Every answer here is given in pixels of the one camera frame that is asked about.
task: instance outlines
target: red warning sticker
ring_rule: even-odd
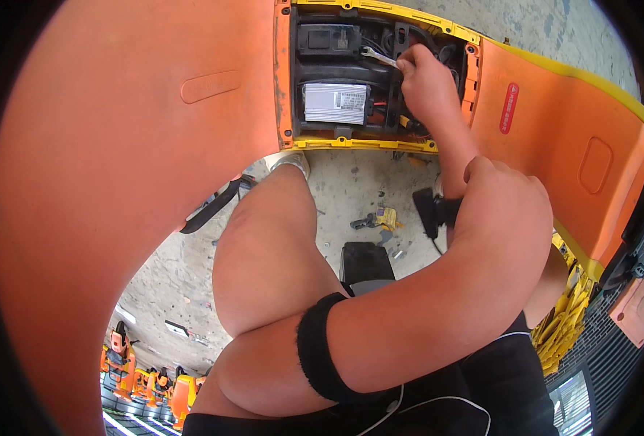
[[[513,111],[516,109],[518,91],[519,87],[517,84],[513,82],[508,84],[506,99],[503,101],[503,110],[501,111],[501,121],[499,122],[499,130],[504,135],[511,130],[511,121],[513,121]]]

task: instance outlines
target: yellow trim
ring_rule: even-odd
[[[588,277],[591,278],[594,282],[600,281],[600,276],[603,275],[605,267],[602,266],[597,260],[591,259],[587,254],[579,247],[577,241],[572,237],[572,235],[567,231],[561,222],[557,221],[557,218],[554,219],[554,228],[559,233],[559,236],[562,237],[564,242],[566,242],[567,247],[572,251],[574,257],[579,261],[579,265],[584,268]]]
[[[438,154],[434,141],[407,142],[407,141],[380,141],[380,140],[355,140],[343,136],[335,140],[325,140],[318,137],[298,137],[293,141],[290,150],[391,150],[393,152],[414,152]]]
[[[417,11],[416,9],[407,8],[406,6],[398,6],[384,1],[375,1],[375,0],[292,0],[292,3],[295,4],[306,4],[306,5],[331,5],[339,6],[344,9],[367,9],[369,11],[376,11],[381,13],[386,13],[389,15],[396,15],[400,17],[407,18],[409,20],[422,22],[428,24],[430,27],[440,28],[441,31],[453,35],[456,38],[464,39],[470,43],[479,45],[480,38],[482,37],[479,33],[467,29],[466,27],[460,26],[450,20],[445,18],[437,17],[436,15],[427,14],[425,12]]]
[[[552,71],[555,74],[560,74],[566,77],[574,77],[575,79],[582,80],[590,85],[595,86],[601,91],[605,92],[609,96],[618,100],[622,103],[627,109],[637,115],[637,117],[644,123],[644,105],[642,105],[636,98],[632,97],[630,93],[621,89],[619,86],[614,83],[604,79],[603,77],[589,73],[585,70],[579,70],[579,68],[574,68],[570,65],[565,65],[557,61],[553,61],[550,58],[540,56],[535,53],[530,53],[520,48],[512,47],[510,45],[502,44],[493,39],[489,39],[484,36],[485,39],[492,41],[494,44],[503,48],[509,53],[525,59],[531,64],[535,64],[545,70]]]

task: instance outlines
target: wrench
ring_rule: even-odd
[[[372,48],[370,48],[370,47],[368,47],[368,46],[365,46],[365,47],[363,47],[363,48],[362,48],[361,54],[362,54],[363,56],[368,56],[368,57],[376,58],[376,59],[378,59],[380,62],[384,62],[384,63],[385,63],[385,64],[387,64],[387,65],[392,65],[393,67],[397,68],[397,62],[396,62],[394,59],[391,59],[391,58],[389,58],[389,57],[387,57],[387,56],[384,56],[384,55],[382,55],[382,54],[380,54],[380,53],[376,52],[375,50],[373,50]]]

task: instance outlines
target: label sticker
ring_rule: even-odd
[[[509,83],[506,89],[506,99],[503,101],[503,110],[501,111],[501,121],[499,122],[499,131],[506,135],[511,130],[513,121],[513,111],[516,109],[518,101],[518,91],[520,88],[516,83]]]
[[[365,93],[334,92],[334,108],[363,112]]]

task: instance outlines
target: black shorts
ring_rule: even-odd
[[[543,369],[521,313],[486,347],[372,401],[277,420],[189,414],[183,434],[555,436],[553,420]]]

